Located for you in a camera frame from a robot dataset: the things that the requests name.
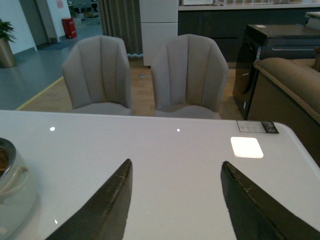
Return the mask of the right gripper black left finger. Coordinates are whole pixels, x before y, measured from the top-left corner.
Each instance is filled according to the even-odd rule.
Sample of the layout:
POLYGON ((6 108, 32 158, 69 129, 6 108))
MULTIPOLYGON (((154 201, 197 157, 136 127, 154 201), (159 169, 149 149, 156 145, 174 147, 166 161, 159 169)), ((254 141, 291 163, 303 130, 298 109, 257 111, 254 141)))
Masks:
POLYGON ((133 184, 128 158, 98 191, 48 240, 121 240, 125 233, 133 184))

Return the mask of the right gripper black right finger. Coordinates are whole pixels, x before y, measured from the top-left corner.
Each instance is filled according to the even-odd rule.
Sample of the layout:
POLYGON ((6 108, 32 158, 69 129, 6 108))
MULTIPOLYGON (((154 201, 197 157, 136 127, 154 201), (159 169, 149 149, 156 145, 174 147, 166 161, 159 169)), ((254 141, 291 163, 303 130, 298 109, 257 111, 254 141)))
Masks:
POLYGON ((294 215, 230 162, 220 179, 238 240, 318 240, 320 232, 294 215))

